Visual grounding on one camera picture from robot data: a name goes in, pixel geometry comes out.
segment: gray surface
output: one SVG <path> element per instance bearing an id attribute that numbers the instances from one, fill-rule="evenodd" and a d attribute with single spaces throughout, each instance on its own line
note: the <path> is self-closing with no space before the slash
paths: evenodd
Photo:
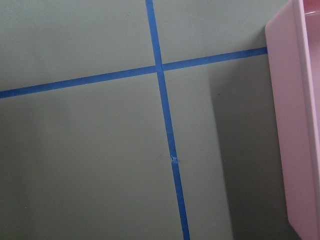
<path id="1" fill-rule="evenodd" d="M 298 240 L 287 220 L 268 56 L 165 76 L 191 239 L 232 239 L 230 214 L 235 240 Z"/>
<path id="2" fill-rule="evenodd" d="M 182 239 L 155 74 L 0 109 L 0 239 Z"/>
<path id="3" fill-rule="evenodd" d="M 264 27 L 288 0 L 154 0 L 164 63 L 266 46 Z"/>
<path id="4" fill-rule="evenodd" d="M 144 0 L 0 0 L 0 22 L 0 90 L 155 64 Z"/>

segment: floor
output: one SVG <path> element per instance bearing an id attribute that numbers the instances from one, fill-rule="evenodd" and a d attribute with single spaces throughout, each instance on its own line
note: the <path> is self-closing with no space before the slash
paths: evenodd
<path id="1" fill-rule="evenodd" d="M 298 240 L 264 35 L 285 3 L 1 0 L 1 239 Z"/>

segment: pink container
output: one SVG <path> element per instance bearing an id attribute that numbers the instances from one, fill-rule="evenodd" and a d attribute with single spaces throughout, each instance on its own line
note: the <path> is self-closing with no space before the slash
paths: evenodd
<path id="1" fill-rule="evenodd" d="M 320 240 L 320 0 L 290 0 L 265 34 L 288 219 Z"/>

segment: pink tray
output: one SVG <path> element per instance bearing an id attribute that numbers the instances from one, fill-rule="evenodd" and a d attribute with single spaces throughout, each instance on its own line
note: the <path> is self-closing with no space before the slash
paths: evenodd
<path id="1" fill-rule="evenodd" d="M 320 0 L 290 0 L 265 34 L 288 219 L 320 240 Z"/>

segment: blue tape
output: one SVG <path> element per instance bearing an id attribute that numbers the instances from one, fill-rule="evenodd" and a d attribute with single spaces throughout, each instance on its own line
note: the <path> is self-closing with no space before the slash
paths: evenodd
<path id="1" fill-rule="evenodd" d="M 235 51 L 231 53 L 194 58 L 190 60 L 165 63 L 162 65 L 162 67 L 164 71 L 169 71 L 174 69 L 183 69 L 183 68 L 188 68 L 188 67 L 193 67 L 198 65 L 212 64 L 212 63 L 218 63 L 218 62 L 234 60 L 234 59 L 243 59 L 243 58 L 259 56 L 264 54 L 268 54 L 267 48 L 260 47 L 255 49 Z"/>
<path id="2" fill-rule="evenodd" d="M 174 131 L 172 126 L 171 114 L 170 114 L 166 80 L 165 80 L 165 74 L 164 74 L 163 65 L 161 61 L 161 50 L 160 50 L 160 43 L 158 38 L 154 4 L 152 0 L 145 0 L 145 5 L 146 5 L 146 12 L 147 12 L 148 21 L 149 21 L 156 73 L 158 77 L 166 137 L 168 140 L 169 152 L 172 158 L 171 166 L 172 166 L 174 186 L 175 186 L 176 198 L 177 198 L 179 214 L 180 214 L 183 239 L 190 240 L 187 212 L 186 212 L 185 199 L 184 199 L 180 171 L 179 171 L 179 163 L 177 159 L 177 151 L 176 151 L 175 137 L 174 137 Z"/>
<path id="3" fill-rule="evenodd" d="M 105 74 L 100 74 L 95 76 L 80 77 L 80 78 L 70 79 L 65 81 L 57 81 L 57 82 L 45 83 L 41 85 L 27 86 L 27 87 L 12 89 L 12 90 L 0 91 L 0 99 L 20 96 L 25 94 L 33 94 L 33 93 L 44 92 L 44 91 L 55 90 L 55 89 L 63 89 L 68 87 L 84 85 L 84 84 L 92 84 L 92 83 L 104 82 L 109 80 L 122 79 L 127 77 L 138 76 L 138 75 L 152 74 L 152 73 L 155 73 L 156 71 L 157 71 L 156 66 L 146 66 L 146 67 L 135 68 L 130 70 L 105 73 Z"/>

